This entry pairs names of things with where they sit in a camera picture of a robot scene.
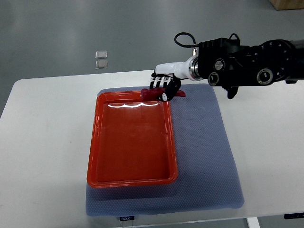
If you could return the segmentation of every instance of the gray floor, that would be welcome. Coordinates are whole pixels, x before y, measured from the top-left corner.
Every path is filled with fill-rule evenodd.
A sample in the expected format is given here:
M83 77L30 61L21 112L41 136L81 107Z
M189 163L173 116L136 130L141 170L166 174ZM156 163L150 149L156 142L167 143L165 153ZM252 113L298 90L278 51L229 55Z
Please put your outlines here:
M276 11L268 0L1 0L0 114L20 79L147 70L185 61L191 51L173 42L181 31L198 42L236 32L252 46L304 39L303 24L304 10ZM95 70L97 50L108 50L107 69ZM304 227L303 219L283 216L259 221L262 228ZM239 219L180 227L247 225Z

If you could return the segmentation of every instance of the red tray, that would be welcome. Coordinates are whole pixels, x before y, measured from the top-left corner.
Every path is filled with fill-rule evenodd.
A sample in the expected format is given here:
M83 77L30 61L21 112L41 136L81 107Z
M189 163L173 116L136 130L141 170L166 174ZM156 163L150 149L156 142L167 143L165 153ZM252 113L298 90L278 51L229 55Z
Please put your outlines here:
M93 188L170 184L177 176L170 104L142 102L140 91L100 94L88 184Z

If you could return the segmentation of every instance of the cardboard box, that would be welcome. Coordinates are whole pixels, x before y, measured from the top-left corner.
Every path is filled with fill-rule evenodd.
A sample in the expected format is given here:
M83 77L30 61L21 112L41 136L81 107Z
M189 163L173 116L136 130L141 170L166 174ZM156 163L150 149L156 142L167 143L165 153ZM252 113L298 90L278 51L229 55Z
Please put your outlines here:
M276 10L304 9L304 0L270 0Z

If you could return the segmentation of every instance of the silver bolt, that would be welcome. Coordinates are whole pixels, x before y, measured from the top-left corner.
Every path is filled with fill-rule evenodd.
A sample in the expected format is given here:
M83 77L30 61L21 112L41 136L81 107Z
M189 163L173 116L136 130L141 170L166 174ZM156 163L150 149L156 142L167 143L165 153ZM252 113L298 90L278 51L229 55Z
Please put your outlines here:
M222 70L225 68L225 62L223 59L218 59L215 64L214 64L214 68L216 70Z

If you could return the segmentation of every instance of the mat label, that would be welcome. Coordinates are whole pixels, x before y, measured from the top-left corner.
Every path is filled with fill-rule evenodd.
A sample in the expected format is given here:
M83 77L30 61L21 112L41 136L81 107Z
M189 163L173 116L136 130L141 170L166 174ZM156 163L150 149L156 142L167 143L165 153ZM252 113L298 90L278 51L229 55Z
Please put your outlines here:
M132 221L135 220L135 216L125 216L125 217L120 217L121 221Z

